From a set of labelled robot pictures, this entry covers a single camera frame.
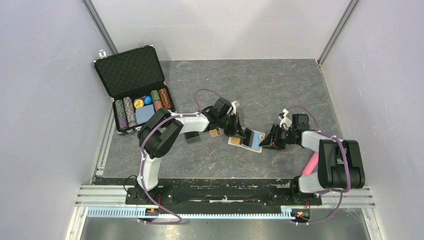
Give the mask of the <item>black credit card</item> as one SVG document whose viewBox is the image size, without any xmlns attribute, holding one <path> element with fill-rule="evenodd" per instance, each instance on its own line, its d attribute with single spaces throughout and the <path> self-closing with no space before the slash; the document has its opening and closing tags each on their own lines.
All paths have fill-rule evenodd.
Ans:
<svg viewBox="0 0 424 240">
<path fill-rule="evenodd" d="M 242 144 L 244 146 L 248 146 L 249 148 L 251 148 L 253 145 L 255 132 L 246 127 L 244 130 L 244 133 L 245 133 L 245 138 L 243 139 Z"/>
</svg>

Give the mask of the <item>beige leather card holder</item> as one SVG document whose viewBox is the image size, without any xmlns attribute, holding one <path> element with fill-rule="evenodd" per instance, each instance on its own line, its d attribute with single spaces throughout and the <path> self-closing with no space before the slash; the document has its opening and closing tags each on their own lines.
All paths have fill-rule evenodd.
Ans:
<svg viewBox="0 0 424 240">
<path fill-rule="evenodd" d="M 249 150 L 255 153 L 261 153 L 263 147 L 260 146 L 260 143 L 265 139 L 265 133 L 251 130 L 246 128 L 244 130 L 246 135 L 245 138 L 241 138 L 238 136 L 231 136 L 228 139 L 228 144 L 236 147 L 243 148 L 245 150 Z"/>
</svg>

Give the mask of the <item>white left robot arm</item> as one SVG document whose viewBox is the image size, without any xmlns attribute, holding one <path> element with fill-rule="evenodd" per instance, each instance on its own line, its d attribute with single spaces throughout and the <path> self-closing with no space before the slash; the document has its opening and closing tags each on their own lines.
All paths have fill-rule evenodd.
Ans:
<svg viewBox="0 0 424 240">
<path fill-rule="evenodd" d="M 140 152 L 142 155 L 135 189 L 145 204 L 153 203 L 157 198 L 159 168 L 162 157 L 174 145 L 177 137 L 185 133 L 201 133 L 222 129 L 228 137 L 247 137 L 237 113 L 237 101 L 220 97 L 214 105 L 207 106 L 194 113 L 176 113 L 160 108 L 138 131 Z"/>
</svg>

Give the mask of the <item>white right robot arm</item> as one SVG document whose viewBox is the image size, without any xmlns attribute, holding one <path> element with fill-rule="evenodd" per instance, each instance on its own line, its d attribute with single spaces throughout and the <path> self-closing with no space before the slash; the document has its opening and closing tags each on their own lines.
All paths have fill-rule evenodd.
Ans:
<svg viewBox="0 0 424 240">
<path fill-rule="evenodd" d="M 292 180 L 288 196 L 293 203 L 302 204 L 309 194 L 346 193 L 364 187 L 366 176 L 356 140 L 342 140 L 313 130 L 309 116 L 296 113 L 290 125 L 284 121 L 274 124 L 260 143 L 260 147 L 275 150 L 283 150 L 286 145 L 299 145 L 318 154 L 316 172 Z"/>
</svg>

